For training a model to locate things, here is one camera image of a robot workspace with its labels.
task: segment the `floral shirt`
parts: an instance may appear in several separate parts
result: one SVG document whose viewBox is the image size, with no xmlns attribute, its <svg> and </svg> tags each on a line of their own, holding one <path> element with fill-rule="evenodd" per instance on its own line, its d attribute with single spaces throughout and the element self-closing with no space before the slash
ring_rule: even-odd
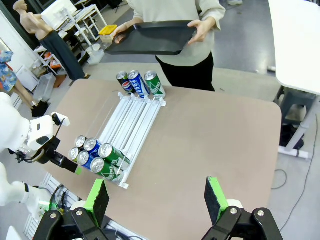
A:
<svg viewBox="0 0 320 240">
<path fill-rule="evenodd" d="M 17 76 L 7 64 L 13 56 L 12 51 L 0 51 L 0 89 L 10 92 L 16 85 Z"/>
</svg>

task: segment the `mannequin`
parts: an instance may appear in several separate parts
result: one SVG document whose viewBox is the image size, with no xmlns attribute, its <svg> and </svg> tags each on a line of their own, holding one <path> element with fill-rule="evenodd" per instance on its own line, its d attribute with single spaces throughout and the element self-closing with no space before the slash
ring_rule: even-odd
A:
<svg viewBox="0 0 320 240">
<path fill-rule="evenodd" d="M 12 51 L 0 50 L 0 89 L 4 92 L 14 92 L 19 95 L 24 104 L 31 110 L 36 104 L 33 96 L 24 88 L 13 69 L 7 64 L 13 56 Z"/>
<path fill-rule="evenodd" d="M 35 34 L 39 42 L 61 62 L 71 80 L 89 78 L 65 41 L 42 19 L 41 14 L 27 12 L 25 0 L 19 0 L 13 9 L 20 15 L 20 23 L 29 34 Z"/>
</svg>

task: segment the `plastic bin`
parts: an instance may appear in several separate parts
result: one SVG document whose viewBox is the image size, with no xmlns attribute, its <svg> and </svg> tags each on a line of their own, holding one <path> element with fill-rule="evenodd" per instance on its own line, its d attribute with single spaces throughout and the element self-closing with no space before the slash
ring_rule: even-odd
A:
<svg viewBox="0 0 320 240">
<path fill-rule="evenodd" d="M 117 25 L 108 25 L 105 26 L 100 32 L 100 39 L 103 43 L 110 44 L 112 43 L 111 34 L 117 29 Z"/>
<path fill-rule="evenodd" d="M 105 52 L 103 50 L 93 51 L 90 54 L 90 58 L 88 59 L 88 64 L 89 65 L 99 64 L 102 58 L 104 57 L 104 55 L 105 55 Z"/>
<path fill-rule="evenodd" d="M 34 91 L 33 98 L 37 101 L 47 102 L 54 90 L 55 82 L 56 77 L 53 73 L 40 77 L 39 84 Z"/>
</svg>

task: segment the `green can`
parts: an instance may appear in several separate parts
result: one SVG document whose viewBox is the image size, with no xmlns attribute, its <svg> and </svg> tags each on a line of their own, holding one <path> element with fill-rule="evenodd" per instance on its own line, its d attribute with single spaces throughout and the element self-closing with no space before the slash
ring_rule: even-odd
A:
<svg viewBox="0 0 320 240">
<path fill-rule="evenodd" d="M 124 172 L 122 170 L 119 170 L 119 168 L 116 166 L 106 162 L 102 159 L 102 157 L 96 157 L 92 160 L 90 170 L 91 172 L 98 174 L 110 181 L 120 181 L 124 176 Z"/>
<path fill-rule="evenodd" d="M 162 86 L 160 79 L 155 71 L 148 71 L 144 75 L 144 80 L 155 97 L 166 97 L 166 91 Z"/>
<path fill-rule="evenodd" d="M 125 155 L 109 143 L 101 145 L 99 148 L 99 157 L 107 163 L 112 164 L 122 170 L 127 170 L 131 161 Z"/>
</svg>

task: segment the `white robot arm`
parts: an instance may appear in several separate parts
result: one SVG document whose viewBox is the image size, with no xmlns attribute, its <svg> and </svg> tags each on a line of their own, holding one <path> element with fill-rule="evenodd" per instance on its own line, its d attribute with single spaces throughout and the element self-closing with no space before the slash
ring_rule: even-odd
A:
<svg viewBox="0 0 320 240">
<path fill-rule="evenodd" d="M 3 92 L 0 92 L 0 111 L 0 152 L 10 149 L 26 158 L 34 157 L 53 138 L 55 124 L 70 125 L 68 117 L 56 112 L 29 121 L 20 115 L 11 98 Z"/>
<path fill-rule="evenodd" d="M 29 163 L 34 159 L 40 163 L 52 161 L 62 168 L 75 171 L 75 163 L 56 152 L 60 141 L 54 137 L 54 125 L 69 126 L 68 117 L 54 112 L 51 116 L 29 121 L 20 115 L 11 98 L 3 92 L 0 92 L 0 112 L 0 152 L 10 149 L 20 160 Z M 45 189 L 20 181 L 10 184 L 6 168 L 0 162 L 0 206 L 11 202 L 23 203 L 32 216 L 40 220 L 49 208 L 50 198 L 51 195 Z"/>
<path fill-rule="evenodd" d="M 49 210 L 51 195 L 45 189 L 30 186 L 21 181 L 8 182 L 7 171 L 0 162 L 0 206 L 16 202 L 25 204 L 33 218 L 40 221 Z"/>
</svg>

